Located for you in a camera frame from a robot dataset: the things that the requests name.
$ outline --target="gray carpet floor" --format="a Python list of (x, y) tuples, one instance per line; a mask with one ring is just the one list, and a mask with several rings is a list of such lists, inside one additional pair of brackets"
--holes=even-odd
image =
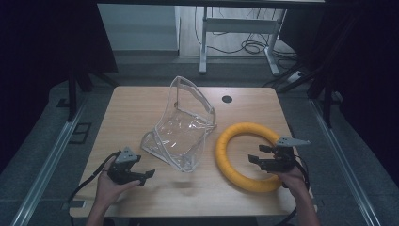
[[(264, 59), (211, 59), (207, 74), (200, 75), (195, 59), (164, 57), (148, 60), (145, 57), (117, 57), (119, 73), (109, 77), (123, 86), (169, 86), (179, 75), (197, 86), (261, 87), (272, 79)], [(90, 93), (78, 91), (78, 99), (88, 97), (80, 123), (91, 123), (86, 142), (69, 143), (61, 156), (51, 180), (46, 186), (28, 225), (70, 225), (68, 210), (63, 203), (78, 186), (95, 137), (100, 128), (113, 87), (91, 76), (94, 87)], [(359, 202), (343, 177), (331, 146), (322, 131), (316, 114), (307, 98), (309, 84), (303, 84), (287, 93), (279, 94), (285, 118), (295, 137), (311, 141), (310, 146), (298, 147), (306, 160), (311, 178), (311, 189), (323, 225), (367, 225)], [(0, 175), (0, 222), (9, 225), (44, 163), (49, 151), (68, 117), (68, 108), (57, 107), (68, 98), (66, 83), (55, 86), (49, 93), (49, 103), (20, 151)], [(373, 152), (344, 119), (338, 105), (331, 109), (332, 131), (339, 140), (344, 154), (361, 187), (370, 200), (380, 225), (399, 225), (399, 189), (379, 164)], [(71, 140), (80, 140), (79, 135)], [(258, 225), (274, 225), (281, 217), (257, 217)], [(117, 219), (117, 225), (126, 225), (127, 219)], [(84, 225), (77, 219), (76, 225)]]

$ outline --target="wood floor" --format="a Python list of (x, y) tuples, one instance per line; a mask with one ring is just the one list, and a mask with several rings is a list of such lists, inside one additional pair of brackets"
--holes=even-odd
[[(203, 11), (203, 7), (180, 7), (181, 31), (179, 52), (181, 57), (196, 57), (200, 55)], [(207, 15), (214, 18), (276, 20), (280, 13), (281, 10), (270, 8), (208, 8)], [(208, 56), (264, 57), (263, 48), (270, 38), (268, 34), (251, 35), (246, 33), (223, 34), (220, 32), (208, 32), (206, 40)], [(246, 40), (254, 40), (260, 44), (249, 46), (248, 52), (245, 50), (236, 52), (242, 49), (242, 43)], [(275, 49), (282, 52), (293, 52), (281, 40), (277, 41)]]

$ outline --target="black round hole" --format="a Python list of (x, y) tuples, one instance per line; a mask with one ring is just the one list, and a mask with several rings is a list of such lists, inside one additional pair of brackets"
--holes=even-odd
[(232, 102), (232, 97), (231, 96), (223, 96), (222, 101), (224, 103), (231, 103)]

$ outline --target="clear plastic bag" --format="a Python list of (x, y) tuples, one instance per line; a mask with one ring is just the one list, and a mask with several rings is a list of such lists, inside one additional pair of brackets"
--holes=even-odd
[(200, 162), (215, 120), (215, 109), (196, 85), (177, 76), (170, 85), (165, 112), (144, 135), (141, 148), (176, 170), (191, 172)]

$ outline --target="orange ring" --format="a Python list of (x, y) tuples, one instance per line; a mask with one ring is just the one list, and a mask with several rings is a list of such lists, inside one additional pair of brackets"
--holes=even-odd
[(277, 175), (265, 180), (255, 180), (244, 176), (231, 165), (226, 155), (227, 145), (232, 137), (244, 133), (259, 135), (273, 144), (280, 138), (276, 132), (254, 122), (241, 122), (230, 126), (220, 135), (216, 144), (215, 158), (220, 170), (231, 182), (248, 191), (269, 192), (278, 189), (281, 186), (281, 180)]

